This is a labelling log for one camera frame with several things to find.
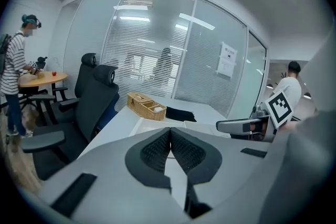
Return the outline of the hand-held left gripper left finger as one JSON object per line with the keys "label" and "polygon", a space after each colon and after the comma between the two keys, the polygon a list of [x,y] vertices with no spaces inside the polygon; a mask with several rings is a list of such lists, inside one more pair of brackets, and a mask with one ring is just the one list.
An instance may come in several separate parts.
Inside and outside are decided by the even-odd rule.
{"label": "hand-held left gripper left finger", "polygon": [[183,224],[165,174],[170,129],[98,146],[50,177],[39,197],[78,224]]}

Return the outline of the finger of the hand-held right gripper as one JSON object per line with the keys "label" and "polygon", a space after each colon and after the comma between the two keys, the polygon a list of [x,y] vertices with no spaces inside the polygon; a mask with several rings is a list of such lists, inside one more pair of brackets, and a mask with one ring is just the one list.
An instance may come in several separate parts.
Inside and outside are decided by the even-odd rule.
{"label": "finger of the hand-held right gripper", "polygon": [[251,126],[253,125],[255,127],[253,130],[255,130],[259,123],[262,125],[262,120],[258,118],[217,121],[216,129],[228,134],[251,134]]}

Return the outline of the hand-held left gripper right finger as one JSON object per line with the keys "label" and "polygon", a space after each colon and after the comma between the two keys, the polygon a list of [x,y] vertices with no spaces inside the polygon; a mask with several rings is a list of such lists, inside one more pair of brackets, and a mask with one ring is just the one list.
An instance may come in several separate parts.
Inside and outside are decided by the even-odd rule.
{"label": "hand-held left gripper right finger", "polygon": [[251,179],[268,144],[171,128],[171,224],[259,224],[264,198]]}

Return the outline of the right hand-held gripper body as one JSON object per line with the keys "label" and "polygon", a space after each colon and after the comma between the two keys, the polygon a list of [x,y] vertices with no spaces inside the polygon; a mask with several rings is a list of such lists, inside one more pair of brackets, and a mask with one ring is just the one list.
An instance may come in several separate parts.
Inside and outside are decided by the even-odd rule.
{"label": "right hand-held gripper body", "polygon": [[285,93],[281,90],[252,110],[252,135],[259,134],[263,141],[271,142],[279,129],[292,117],[293,110]]}

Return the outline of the person's right forearm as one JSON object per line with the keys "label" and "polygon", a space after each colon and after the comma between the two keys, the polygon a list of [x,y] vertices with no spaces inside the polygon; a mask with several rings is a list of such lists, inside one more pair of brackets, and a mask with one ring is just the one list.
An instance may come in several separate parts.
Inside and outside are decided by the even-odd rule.
{"label": "person's right forearm", "polygon": [[293,130],[299,123],[300,121],[287,121],[279,128],[279,131]]}

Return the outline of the wicker tissue organizer box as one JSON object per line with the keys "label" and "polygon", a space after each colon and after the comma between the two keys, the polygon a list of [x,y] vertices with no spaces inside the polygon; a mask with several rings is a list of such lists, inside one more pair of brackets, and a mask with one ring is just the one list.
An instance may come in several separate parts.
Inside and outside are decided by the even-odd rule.
{"label": "wicker tissue organizer box", "polygon": [[166,114],[165,106],[141,93],[128,93],[127,107],[147,120],[163,121]]}

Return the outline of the person's grey shirt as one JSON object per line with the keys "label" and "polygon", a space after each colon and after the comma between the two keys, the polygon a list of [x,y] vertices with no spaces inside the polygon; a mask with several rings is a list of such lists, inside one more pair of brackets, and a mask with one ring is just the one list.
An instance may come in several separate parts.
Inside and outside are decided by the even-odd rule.
{"label": "person's grey shirt", "polygon": [[336,224],[336,29],[302,71],[317,113],[286,137],[258,224]]}

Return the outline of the white paper notice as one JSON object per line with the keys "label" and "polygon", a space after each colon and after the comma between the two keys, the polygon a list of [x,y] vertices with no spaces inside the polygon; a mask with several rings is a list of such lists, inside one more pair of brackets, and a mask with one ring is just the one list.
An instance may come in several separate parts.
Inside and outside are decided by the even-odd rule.
{"label": "white paper notice", "polygon": [[222,41],[222,48],[219,55],[216,73],[225,75],[231,79],[233,76],[234,68],[236,66],[237,52],[238,51],[236,49],[232,48]]}

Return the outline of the large black office chair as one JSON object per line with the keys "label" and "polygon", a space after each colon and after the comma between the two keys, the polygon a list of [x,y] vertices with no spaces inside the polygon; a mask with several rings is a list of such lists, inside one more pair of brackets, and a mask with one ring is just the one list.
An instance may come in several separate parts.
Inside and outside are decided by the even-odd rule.
{"label": "large black office chair", "polygon": [[93,140],[100,118],[118,94],[119,87],[113,82],[116,69],[96,66],[82,96],[60,104],[62,110],[74,109],[72,122],[39,126],[32,137],[22,140],[20,146],[32,154],[40,180],[48,180],[75,161]]}

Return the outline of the oval wooden table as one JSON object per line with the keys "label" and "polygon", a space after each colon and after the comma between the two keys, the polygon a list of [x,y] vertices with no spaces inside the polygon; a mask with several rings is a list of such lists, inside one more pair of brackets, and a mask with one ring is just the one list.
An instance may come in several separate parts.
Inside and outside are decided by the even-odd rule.
{"label": "oval wooden table", "polygon": [[21,88],[41,87],[63,81],[67,77],[68,75],[63,72],[57,72],[55,76],[52,71],[42,71],[38,75],[27,73],[20,76],[18,85]]}

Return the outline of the black drawstring pouch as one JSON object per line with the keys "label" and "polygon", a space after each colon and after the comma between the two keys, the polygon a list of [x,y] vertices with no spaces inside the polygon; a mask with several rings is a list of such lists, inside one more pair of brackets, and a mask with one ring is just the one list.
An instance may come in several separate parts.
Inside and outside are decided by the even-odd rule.
{"label": "black drawstring pouch", "polygon": [[168,119],[181,121],[181,122],[184,122],[184,121],[197,122],[192,112],[171,108],[169,106],[166,107],[165,116]]}

